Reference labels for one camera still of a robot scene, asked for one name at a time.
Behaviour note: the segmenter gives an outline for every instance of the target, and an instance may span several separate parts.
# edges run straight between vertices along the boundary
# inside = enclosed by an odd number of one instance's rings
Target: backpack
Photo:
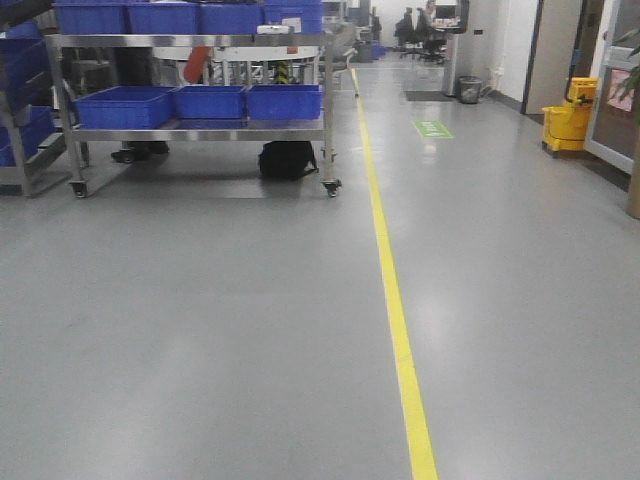
[[[265,144],[258,166],[265,178],[299,180],[318,171],[311,142],[271,142]]]

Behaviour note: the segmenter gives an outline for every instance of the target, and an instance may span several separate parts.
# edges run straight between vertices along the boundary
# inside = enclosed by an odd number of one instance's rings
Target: glass door
[[[635,104],[640,99],[629,96],[620,101],[618,85],[640,62],[638,55],[629,58],[629,54],[640,44],[640,40],[635,39],[616,46],[613,42],[629,30],[638,28],[640,0],[617,0],[616,3],[607,33],[598,99],[594,105],[585,148],[619,169],[631,173],[638,140],[638,125],[633,112]]]

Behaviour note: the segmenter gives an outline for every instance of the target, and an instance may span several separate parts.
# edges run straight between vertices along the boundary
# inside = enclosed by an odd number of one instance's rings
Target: green floor sign
[[[424,138],[455,138],[440,120],[414,120],[413,124]]]

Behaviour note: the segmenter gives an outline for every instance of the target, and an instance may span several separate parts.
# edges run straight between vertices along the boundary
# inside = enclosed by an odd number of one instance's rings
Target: red object
[[[184,68],[184,78],[187,82],[198,83],[200,81],[210,50],[210,47],[195,47],[191,50],[187,66]]]

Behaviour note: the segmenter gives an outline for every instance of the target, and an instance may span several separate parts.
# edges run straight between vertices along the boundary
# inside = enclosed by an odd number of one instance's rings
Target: shelf rack
[[[51,8],[51,3],[49,0],[22,0],[0,8],[0,31],[46,12]],[[9,133],[9,141],[16,161],[16,165],[13,167],[0,167],[0,186],[17,187],[26,197],[34,196],[68,178],[68,175],[59,173],[47,179],[46,182],[40,182],[45,170],[66,150],[64,136],[57,135],[46,148],[39,149],[35,156],[27,158],[22,135],[16,124],[15,113],[37,99],[43,92],[51,88],[51,85],[51,74],[49,72],[40,73],[21,88],[19,103],[15,98],[9,98],[6,92],[0,90],[0,117]]]
[[[333,76],[334,37],[324,34],[262,34],[262,35],[51,35],[47,37],[47,49],[51,63],[54,86],[60,102],[63,131],[71,160],[71,186],[78,198],[90,193],[78,145],[88,141],[273,141],[310,140],[324,142],[324,159],[321,162],[322,184],[330,197],[337,195],[342,186],[333,171],[335,160],[333,147],[333,82],[325,81],[323,115],[318,120],[300,121],[248,121],[239,128],[184,128],[179,120],[168,122],[154,130],[84,130],[73,125],[70,100],[64,88],[60,67],[62,48],[96,47],[305,47],[325,49],[325,78]]]

